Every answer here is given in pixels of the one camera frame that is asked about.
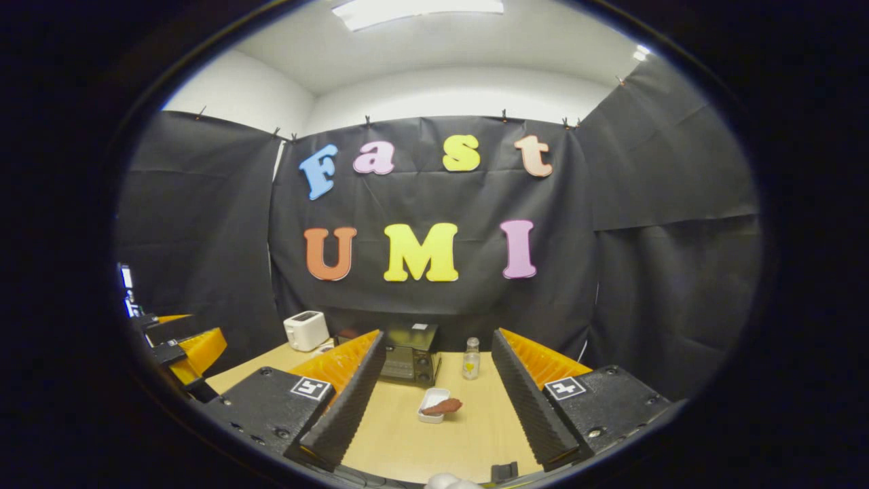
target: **white toaster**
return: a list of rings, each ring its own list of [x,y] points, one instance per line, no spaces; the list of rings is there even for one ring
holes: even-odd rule
[[[284,319],[283,329],[294,350],[310,352],[328,339],[326,317],[322,312],[305,311]]]

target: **ceiling light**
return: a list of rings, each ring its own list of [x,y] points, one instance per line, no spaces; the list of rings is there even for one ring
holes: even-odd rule
[[[503,14],[501,0],[353,0],[332,9],[350,30],[404,17],[442,12]]]

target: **brown food item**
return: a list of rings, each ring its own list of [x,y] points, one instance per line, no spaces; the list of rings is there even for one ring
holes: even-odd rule
[[[461,401],[459,399],[449,398],[442,400],[436,405],[423,409],[422,414],[425,414],[426,416],[437,416],[438,414],[443,414],[445,412],[459,411],[460,407]]]

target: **pink foam letter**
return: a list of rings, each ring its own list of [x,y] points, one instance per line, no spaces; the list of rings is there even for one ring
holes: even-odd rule
[[[353,162],[353,169],[359,173],[371,173],[386,175],[395,167],[392,165],[392,155],[395,154],[395,146],[386,141],[372,141],[365,143],[359,152],[362,153]]]
[[[507,268],[504,278],[531,278],[537,269],[531,265],[528,233],[534,228],[531,221],[504,221],[501,229],[507,234]]]

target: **yellow foam letter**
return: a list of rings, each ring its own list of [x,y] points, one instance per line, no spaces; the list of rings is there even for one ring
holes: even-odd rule
[[[443,142],[443,150],[447,155],[443,157],[443,165],[450,171],[471,171],[480,165],[480,153],[476,148],[480,146],[476,137],[470,134],[462,136],[456,134]]]
[[[420,246],[413,230],[407,224],[391,224],[383,233],[389,236],[389,270],[383,274],[389,282],[404,282],[408,273],[404,264],[408,264],[414,280],[419,280],[431,261],[431,267],[426,273],[430,282],[453,282],[459,278],[459,272],[453,268],[453,236],[459,231],[455,224],[438,223],[428,230],[425,242]]]

